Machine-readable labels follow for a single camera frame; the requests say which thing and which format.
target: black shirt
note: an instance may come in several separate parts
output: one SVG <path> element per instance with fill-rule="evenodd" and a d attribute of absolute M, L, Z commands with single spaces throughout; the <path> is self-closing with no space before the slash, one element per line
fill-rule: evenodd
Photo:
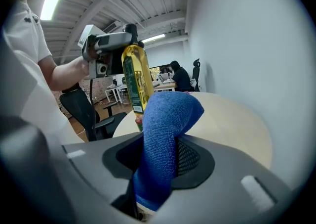
<path fill-rule="evenodd" d="M 190 77 L 183 67 L 177 70 L 172 79 L 177 83 L 177 88 L 180 90 L 191 88 Z"/>

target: brick wall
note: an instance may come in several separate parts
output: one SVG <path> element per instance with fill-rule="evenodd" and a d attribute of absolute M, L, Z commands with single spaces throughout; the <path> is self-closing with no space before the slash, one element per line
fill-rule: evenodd
<path fill-rule="evenodd" d="M 104 77 L 104 78 L 97 78 L 93 80 L 93 87 L 92 87 L 92 94 L 94 103 L 106 98 L 104 90 L 107 89 L 107 86 L 110 86 L 113 83 L 112 77 Z M 82 80 L 79 82 L 80 87 L 82 90 L 89 96 L 90 94 L 90 80 Z M 62 106 L 59 101 L 59 96 L 62 94 L 61 91 L 52 91 L 58 106 L 61 108 L 61 111 L 65 114 L 67 118 L 71 117 L 69 112 Z"/>

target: black mesh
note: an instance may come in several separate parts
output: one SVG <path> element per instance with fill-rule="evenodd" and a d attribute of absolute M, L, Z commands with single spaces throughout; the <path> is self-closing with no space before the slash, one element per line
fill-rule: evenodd
<path fill-rule="evenodd" d="M 177 176 L 181 176 L 190 170 L 194 169 L 198 163 L 200 156 L 199 154 L 187 146 L 183 142 L 176 139 L 177 146 Z"/>

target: white shirt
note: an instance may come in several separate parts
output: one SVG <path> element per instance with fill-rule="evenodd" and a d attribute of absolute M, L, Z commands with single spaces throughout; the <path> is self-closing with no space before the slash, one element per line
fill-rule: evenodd
<path fill-rule="evenodd" d="M 73 130 L 66 116 L 59 110 L 56 99 L 49 89 L 38 62 L 51 55 L 40 25 L 40 19 L 30 10 L 25 1 L 19 1 L 10 19 L 3 27 L 3 34 L 9 47 L 29 74 L 36 80 L 20 116 L 37 126 L 46 136 L 51 134 L 61 144 L 83 142 Z"/>

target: plastic bottle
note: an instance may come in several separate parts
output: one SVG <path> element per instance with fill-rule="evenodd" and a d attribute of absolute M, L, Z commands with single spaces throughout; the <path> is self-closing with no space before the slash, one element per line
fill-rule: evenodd
<path fill-rule="evenodd" d="M 122 65 L 128 95 L 138 121 L 144 114 L 149 97 L 154 93 L 152 78 L 145 50 L 138 45 L 137 27 L 126 24 L 124 32 L 132 34 L 131 45 L 122 54 Z"/>

